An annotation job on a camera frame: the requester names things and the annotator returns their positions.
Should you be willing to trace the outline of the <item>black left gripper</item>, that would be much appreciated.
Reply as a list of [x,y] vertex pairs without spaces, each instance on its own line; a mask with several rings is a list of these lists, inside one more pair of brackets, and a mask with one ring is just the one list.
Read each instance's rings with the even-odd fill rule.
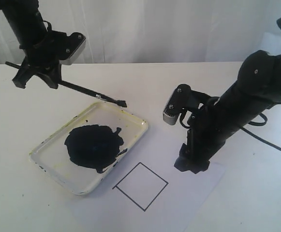
[[41,68],[37,75],[50,88],[58,89],[61,82],[60,61],[69,59],[69,36],[55,30],[27,30],[19,33],[19,48],[25,58],[12,79],[18,88],[26,88],[27,82],[35,75],[35,69]]

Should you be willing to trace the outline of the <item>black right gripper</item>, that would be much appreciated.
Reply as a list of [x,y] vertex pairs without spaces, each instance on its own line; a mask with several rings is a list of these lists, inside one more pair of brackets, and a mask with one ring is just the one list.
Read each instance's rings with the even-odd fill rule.
[[208,97],[201,93],[194,96],[200,102],[198,108],[185,109],[192,114],[187,122],[187,142],[182,144],[174,167],[181,172],[194,174],[209,168],[210,159],[230,137],[229,94]]

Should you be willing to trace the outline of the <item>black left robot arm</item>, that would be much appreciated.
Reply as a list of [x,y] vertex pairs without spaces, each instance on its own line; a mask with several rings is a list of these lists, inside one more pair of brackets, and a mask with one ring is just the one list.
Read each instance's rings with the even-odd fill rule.
[[52,30],[38,8],[37,0],[0,0],[0,11],[14,32],[19,48],[25,53],[13,83],[18,88],[25,88],[36,75],[50,88],[57,89],[61,81],[59,58],[67,34]]

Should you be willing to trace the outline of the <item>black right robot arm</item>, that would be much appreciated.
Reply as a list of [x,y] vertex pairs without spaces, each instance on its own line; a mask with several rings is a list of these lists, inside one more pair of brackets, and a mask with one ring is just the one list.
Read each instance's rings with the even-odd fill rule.
[[220,96],[211,97],[179,85],[173,103],[176,113],[190,111],[187,142],[174,167],[181,172],[206,171],[210,159],[228,138],[264,110],[281,104],[281,54],[259,50],[242,63],[237,80]]

